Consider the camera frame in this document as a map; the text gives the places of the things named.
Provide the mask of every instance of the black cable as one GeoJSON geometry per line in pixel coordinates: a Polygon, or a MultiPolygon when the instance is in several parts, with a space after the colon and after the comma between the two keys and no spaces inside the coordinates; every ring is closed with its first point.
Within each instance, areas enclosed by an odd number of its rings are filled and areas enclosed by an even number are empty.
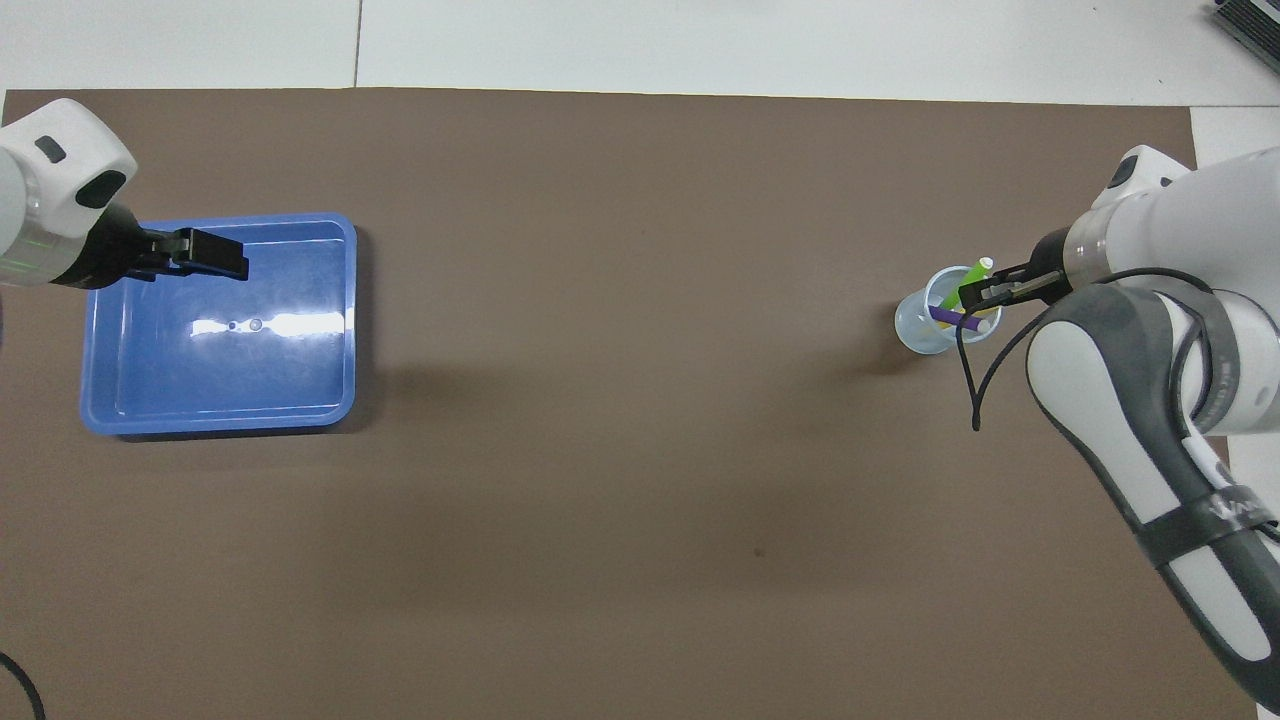
{"type": "Polygon", "coordinates": [[[973,315],[975,310],[974,311],[970,311],[968,309],[965,310],[964,320],[961,320],[960,324],[956,325],[956,348],[960,351],[960,365],[964,368],[965,383],[969,384],[969,405],[973,407],[973,415],[970,416],[969,421],[970,425],[973,427],[973,432],[977,433],[982,429],[982,401],[984,397],[987,397],[987,387],[991,384],[991,379],[996,377],[996,370],[1000,369],[1000,364],[1005,361],[1005,357],[1009,357],[1009,354],[1014,351],[1014,347],[1016,347],[1018,343],[1023,341],[1023,338],[1025,338],[1033,329],[1039,327],[1039,322],[1044,319],[1044,315],[1048,314],[1048,310],[1050,309],[1046,307],[1043,311],[1041,311],[1039,315],[1036,315],[1036,318],[1032,322],[1027,323],[1025,325],[1023,325],[1020,331],[1014,333],[1012,340],[1005,343],[1005,347],[1002,347],[1000,352],[996,354],[996,359],[992,360],[991,365],[987,366],[987,372],[983,374],[982,383],[978,386],[977,389],[974,389],[973,387],[973,370],[969,368],[969,354],[965,352],[964,350],[964,337],[960,334],[960,331],[964,329],[964,322],[968,320],[969,316],[973,315]]]}
{"type": "Polygon", "coordinates": [[[14,661],[14,659],[3,652],[0,652],[0,665],[4,665],[4,669],[18,679],[18,684],[22,685],[22,689],[27,693],[27,700],[31,701],[31,712],[36,716],[36,720],[45,720],[45,703],[40,700],[40,692],[36,689],[36,683],[31,682],[31,676],[27,675],[27,671],[23,670],[22,666],[14,661]]]}
{"type": "Polygon", "coordinates": [[[1188,311],[1183,307],[1183,311],[1188,314],[1192,319],[1192,327],[1187,329],[1187,334],[1178,343],[1178,351],[1174,354],[1174,364],[1169,374],[1169,419],[1174,423],[1179,434],[1183,437],[1190,437],[1192,429],[1187,425],[1187,414],[1183,413],[1183,370],[1187,368],[1187,359],[1192,354],[1192,347],[1196,346],[1197,341],[1201,341],[1201,347],[1204,345],[1204,320],[1194,311],[1188,311]]]}
{"type": "MultiPolygon", "coordinates": [[[[1184,273],[1181,270],[1174,270],[1170,268],[1133,268],[1129,270],[1120,270],[1119,273],[1111,273],[1110,275],[1105,275],[1102,278],[1093,281],[1093,284],[1106,284],[1116,281],[1123,281],[1125,278],[1146,277],[1146,275],[1162,275],[1167,278],[1174,278],[1194,287],[1196,290],[1208,293],[1213,292],[1213,288],[1211,288],[1208,283],[1197,278],[1196,275],[1190,273],[1184,273]]],[[[973,407],[973,415],[970,416],[970,425],[973,427],[973,432],[979,432],[982,429],[982,401],[987,396],[987,386],[991,384],[992,378],[996,375],[996,370],[1000,369],[1000,364],[1005,361],[1005,357],[1007,357],[1009,354],[1014,351],[1014,347],[1018,346],[1018,343],[1021,342],[1023,338],[1030,334],[1030,332],[1034,331],[1037,327],[1039,327],[1041,320],[1044,319],[1044,315],[1048,314],[1050,309],[1052,309],[1052,305],[1044,309],[1044,311],[1042,311],[1039,315],[1036,315],[1036,318],[1032,322],[1023,325],[1023,328],[1014,334],[1012,340],[1010,340],[1009,343],[1005,345],[1005,347],[996,355],[996,359],[992,360],[991,365],[987,368],[986,374],[983,374],[982,383],[977,388],[974,388],[973,384],[973,369],[969,366],[969,355],[965,352],[964,348],[964,323],[965,320],[972,318],[974,313],[979,313],[982,310],[989,310],[991,307],[996,307],[1000,305],[1007,305],[1011,300],[1014,300],[1014,297],[1015,292],[1006,290],[1005,292],[995,297],[983,300],[982,302],[974,305],[973,307],[965,307],[964,319],[956,325],[956,348],[960,351],[960,366],[964,368],[965,383],[969,386],[969,404],[973,407]]],[[[1199,333],[1203,333],[1203,324],[1199,325],[1199,333]]]]}

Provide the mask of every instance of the clear plastic cup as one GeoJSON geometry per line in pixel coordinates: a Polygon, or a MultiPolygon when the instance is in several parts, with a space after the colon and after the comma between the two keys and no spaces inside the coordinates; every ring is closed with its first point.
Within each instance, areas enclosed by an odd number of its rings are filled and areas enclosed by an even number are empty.
{"type": "MultiPolygon", "coordinates": [[[[893,327],[897,329],[897,338],[902,341],[902,345],[920,355],[937,355],[955,347],[955,327],[934,320],[929,315],[929,305],[941,305],[942,300],[960,284],[968,272],[969,268],[964,265],[943,268],[929,278],[923,288],[908,295],[902,302],[897,304],[893,327]]],[[[1004,307],[996,307],[995,313],[983,318],[991,322],[991,328],[986,332],[963,331],[961,337],[965,343],[987,340],[991,333],[996,332],[1004,310],[1004,307]]]]}

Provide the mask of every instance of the blue plastic tray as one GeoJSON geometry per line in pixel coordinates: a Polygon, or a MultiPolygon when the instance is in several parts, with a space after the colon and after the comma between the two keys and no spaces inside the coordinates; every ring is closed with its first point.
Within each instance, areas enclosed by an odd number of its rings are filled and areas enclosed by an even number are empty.
{"type": "Polygon", "coordinates": [[[337,423],[356,396],[356,229],[330,213],[145,223],[244,243],[250,279],[88,293],[81,418],[151,434],[337,423]]]}

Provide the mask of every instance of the yellow marker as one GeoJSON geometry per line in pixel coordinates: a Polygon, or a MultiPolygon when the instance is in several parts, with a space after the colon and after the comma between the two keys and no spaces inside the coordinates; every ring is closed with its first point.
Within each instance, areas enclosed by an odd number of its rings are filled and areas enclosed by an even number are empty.
{"type": "Polygon", "coordinates": [[[956,288],[942,300],[942,304],[938,305],[938,307],[942,307],[943,310],[954,310],[956,305],[960,305],[960,287],[986,278],[987,273],[989,273],[995,266],[996,261],[991,258],[979,259],[973,264],[973,268],[969,268],[969,272],[960,278],[960,282],[956,283],[956,288]]]}

